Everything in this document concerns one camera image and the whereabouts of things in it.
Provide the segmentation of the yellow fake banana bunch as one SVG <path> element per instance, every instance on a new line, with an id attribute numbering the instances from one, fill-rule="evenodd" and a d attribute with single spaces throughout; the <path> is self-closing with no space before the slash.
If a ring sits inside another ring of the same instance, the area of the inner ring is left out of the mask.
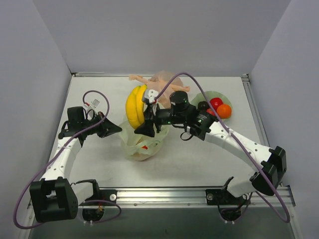
<path id="1" fill-rule="evenodd" d="M 145 122 L 144 102 L 142 98 L 146 89 L 146 85 L 136 86 L 126 100 L 126 116 L 133 129 L 137 129 Z"/>

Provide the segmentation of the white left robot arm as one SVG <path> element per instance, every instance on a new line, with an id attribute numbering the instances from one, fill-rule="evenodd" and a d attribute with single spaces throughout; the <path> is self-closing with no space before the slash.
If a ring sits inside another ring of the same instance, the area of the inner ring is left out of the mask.
<path id="1" fill-rule="evenodd" d="M 86 201 L 94 205 L 102 200 L 95 179 L 70 183 L 69 176 L 88 136 L 95 134 L 105 138 L 122 131 L 102 112 L 94 112 L 89 119 L 83 107 L 71 107 L 67 110 L 67 116 L 68 120 L 58 135 L 53 162 L 41 179 L 32 182 L 29 188 L 35 218 L 39 223 L 74 219 L 80 204 Z"/>

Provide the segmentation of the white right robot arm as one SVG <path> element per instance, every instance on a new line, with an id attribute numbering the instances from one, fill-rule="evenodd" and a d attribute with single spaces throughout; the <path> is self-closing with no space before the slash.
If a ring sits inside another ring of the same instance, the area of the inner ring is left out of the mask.
<path id="1" fill-rule="evenodd" d="M 255 172 L 243 180 L 230 177 L 226 181 L 221 198 L 227 204 L 232 204 L 240 196 L 251 192 L 268 196 L 275 194 L 287 170 L 286 152 L 283 148 L 258 144 L 233 131 L 217 117 L 192 105 L 186 92 L 172 93 L 171 107 L 168 109 L 159 107 L 155 101 L 157 95 L 155 90 L 137 93 L 137 115 L 144 117 L 144 122 L 135 129 L 136 134 L 154 137 L 163 125 L 178 126 L 190 136 L 220 146 L 243 160 Z"/>

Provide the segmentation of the green plastic bag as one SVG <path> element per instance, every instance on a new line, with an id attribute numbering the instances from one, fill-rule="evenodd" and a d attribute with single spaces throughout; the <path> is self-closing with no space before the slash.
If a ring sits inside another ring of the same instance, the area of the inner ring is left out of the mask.
<path id="1" fill-rule="evenodd" d="M 160 133 L 156 133 L 155 137 L 135 134 L 126 116 L 123 116 L 120 127 L 122 128 L 119 133 L 122 152 L 125 158 L 131 161 L 144 161 L 157 154 L 169 133 L 168 126 L 162 126 Z"/>

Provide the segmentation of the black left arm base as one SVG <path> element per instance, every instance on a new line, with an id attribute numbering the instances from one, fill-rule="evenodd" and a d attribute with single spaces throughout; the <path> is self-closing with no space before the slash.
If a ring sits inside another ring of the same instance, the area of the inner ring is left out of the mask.
<path id="1" fill-rule="evenodd" d="M 71 183 L 71 188 L 75 193 L 81 212 L 77 213 L 77 218 L 83 224 L 100 224 L 118 218 L 122 214 L 122 208 L 115 200 L 108 199 L 103 195 L 98 182 L 95 179 L 85 179 Z M 114 216 L 105 217 L 105 207 L 113 206 L 118 209 Z"/>

